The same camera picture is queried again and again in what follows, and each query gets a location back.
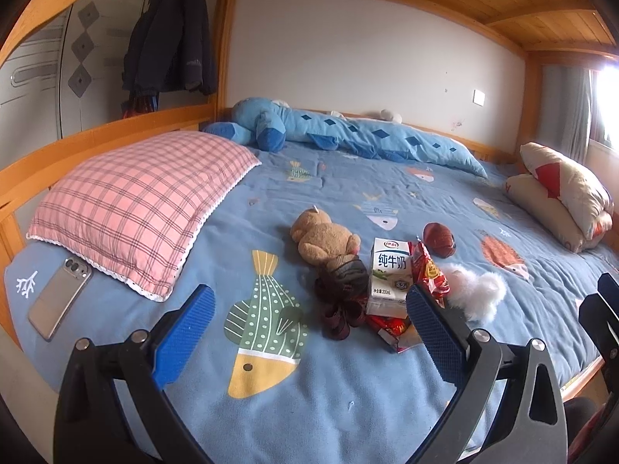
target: pillowcase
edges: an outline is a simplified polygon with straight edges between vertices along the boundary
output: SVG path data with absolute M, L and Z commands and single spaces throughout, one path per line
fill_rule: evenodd
M 527 169 L 546 187 L 548 197 L 558 198 L 590 241 L 598 235 L 603 212 L 613 215 L 609 193 L 589 169 L 551 148 L 537 143 L 520 147 Z
M 549 197 L 548 190 L 531 174 L 508 178 L 505 190 L 512 201 L 544 225 L 565 249 L 574 253 L 597 246 L 613 226 L 611 216 L 606 211 L 602 212 L 596 233 L 588 241 L 567 208 L 558 199 Z
M 27 238 L 64 246 L 163 302 L 200 228 L 260 161 L 247 148 L 175 131 L 97 155 L 41 201 Z
M 256 134 L 234 122 L 200 122 L 200 132 L 221 136 L 239 145 L 250 145 L 256 142 Z

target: red snack bag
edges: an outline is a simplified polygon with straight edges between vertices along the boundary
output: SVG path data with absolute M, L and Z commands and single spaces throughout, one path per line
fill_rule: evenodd
M 413 282 L 422 283 L 434 297 L 434 300 L 445 308 L 443 296 L 450 292 L 450 285 L 447 283 L 445 274 L 434 264 L 423 242 L 410 242 L 409 249 Z
M 365 322 L 397 353 L 404 352 L 422 342 L 409 318 L 399 319 L 368 314 Z

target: pink plaid pillow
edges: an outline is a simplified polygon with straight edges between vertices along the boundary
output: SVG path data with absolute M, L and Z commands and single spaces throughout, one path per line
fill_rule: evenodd
M 257 165 L 247 148 L 212 134 L 154 136 L 79 164 L 39 204 L 27 237 L 163 302 L 204 221 Z

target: sunlight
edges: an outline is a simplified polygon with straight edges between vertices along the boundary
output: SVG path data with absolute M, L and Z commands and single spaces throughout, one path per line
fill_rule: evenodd
M 607 67 L 597 77 L 597 101 L 604 123 L 604 136 L 619 145 L 619 70 Z

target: blue gripper pad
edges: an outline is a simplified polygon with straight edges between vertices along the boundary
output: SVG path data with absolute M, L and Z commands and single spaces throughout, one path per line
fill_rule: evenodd
M 438 304 L 417 285 L 406 294 L 406 311 L 445 382 L 461 387 L 466 381 L 466 351 L 440 319 Z
M 155 350 L 152 376 L 159 389 L 179 377 L 215 314 L 213 290 L 200 285 L 196 292 L 198 294 L 192 294 L 191 301 L 182 306 L 181 314 Z

